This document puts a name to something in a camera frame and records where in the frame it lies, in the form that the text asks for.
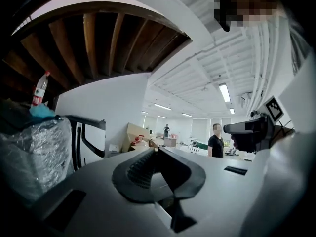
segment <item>desk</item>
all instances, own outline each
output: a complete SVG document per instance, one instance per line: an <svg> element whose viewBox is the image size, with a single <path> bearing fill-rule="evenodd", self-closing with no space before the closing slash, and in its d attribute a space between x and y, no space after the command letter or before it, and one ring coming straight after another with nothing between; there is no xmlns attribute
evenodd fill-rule
<svg viewBox="0 0 316 237"><path fill-rule="evenodd" d="M177 139L174 139L174 138L170 138L170 137L165 137L164 138L164 145L166 147L176 147L176 143L177 143Z"/></svg>

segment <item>cardboard box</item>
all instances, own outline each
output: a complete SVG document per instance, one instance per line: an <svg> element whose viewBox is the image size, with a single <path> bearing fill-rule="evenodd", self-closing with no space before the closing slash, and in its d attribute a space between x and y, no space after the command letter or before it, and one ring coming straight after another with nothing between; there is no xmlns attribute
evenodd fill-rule
<svg viewBox="0 0 316 237"><path fill-rule="evenodd" d="M135 138L139 135L143 135L144 136L143 140L149 143L149 141L150 141L149 130L146 130L140 126L128 123L126 135L125 135L125 138L124 138L123 144L122 144L121 152L125 153L125 152L135 150L134 148L132 148L132 146L133 146L132 141L135 141ZM154 145L157 146L153 141L151 142L151 145L153 147L154 147Z"/></svg>

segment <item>plastic water bottle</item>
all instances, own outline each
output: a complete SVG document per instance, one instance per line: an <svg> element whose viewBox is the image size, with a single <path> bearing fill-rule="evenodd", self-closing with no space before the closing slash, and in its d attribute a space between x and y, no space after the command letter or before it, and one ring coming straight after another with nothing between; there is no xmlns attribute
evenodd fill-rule
<svg viewBox="0 0 316 237"><path fill-rule="evenodd" d="M45 72L45 75L43 75L36 86L36 89L34 91L32 105L31 106L37 106L42 103L43 97L45 94L45 90L47 88L48 84L48 77L50 75L49 71Z"/></svg>

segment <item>white ceiling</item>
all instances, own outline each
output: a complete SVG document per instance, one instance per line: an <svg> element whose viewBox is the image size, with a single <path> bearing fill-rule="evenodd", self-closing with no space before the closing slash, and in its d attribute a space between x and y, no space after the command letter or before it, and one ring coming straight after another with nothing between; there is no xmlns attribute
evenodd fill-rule
<svg viewBox="0 0 316 237"><path fill-rule="evenodd" d="M168 118L183 118L181 113L193 118L230 117L229 108L234 108L236 115L249 114L261 104L269 87L278 49L278 18L255 27L231 27L227 33L213 18L213 0L179 1L205 25L212 43L196 48L198 43L193 39L162 64L149 79L143 111ZM222 83L228 86L229 103L219 91Z"/></svg>

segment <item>black slot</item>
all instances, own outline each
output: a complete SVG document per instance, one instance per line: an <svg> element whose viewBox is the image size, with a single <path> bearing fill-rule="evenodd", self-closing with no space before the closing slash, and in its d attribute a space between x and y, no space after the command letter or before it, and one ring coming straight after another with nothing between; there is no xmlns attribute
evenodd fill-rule
<svg viewBox="0 0 316 237"><path fill-rule="evenodd" d="M241 168L235 168L235 167L226 167L224 170L239 174L239 175L245 175L247 173L247 169L241 169Z"/></svg>
<svg viewBox="0 0 316 237"><path fill-rule="evenodd" d="M86 193L82 191L71 191L44 222L54 229L63 232L85 195Z"/></svg>

